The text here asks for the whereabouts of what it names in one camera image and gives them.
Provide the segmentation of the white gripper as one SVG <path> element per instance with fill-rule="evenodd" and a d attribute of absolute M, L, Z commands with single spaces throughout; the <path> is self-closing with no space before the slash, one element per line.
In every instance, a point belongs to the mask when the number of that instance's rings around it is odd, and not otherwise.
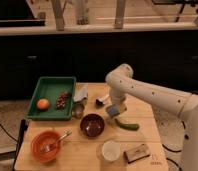
<path fill-rule="evenodd" d="M 111 102 L 116 105 L 118 114 L 121 115 L 127 111 L 127 106 L 124 103 L 126 100 L 126 95 L 124 92 L 117 89 L 111 88 L 109 91 Z"/>

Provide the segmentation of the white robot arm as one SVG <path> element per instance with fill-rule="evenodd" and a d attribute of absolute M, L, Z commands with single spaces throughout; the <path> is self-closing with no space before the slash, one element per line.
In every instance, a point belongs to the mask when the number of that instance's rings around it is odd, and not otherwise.
<path fill-rule="evenodd" d="M 118 110 L 125 106 L 126 94 L 176 115 L 186 123 L 180 160 L 182 171 L 198 171 L 198 95 L 133 79 L 133 69 L 121 64 L 109 72 L 105 81 Z"/>

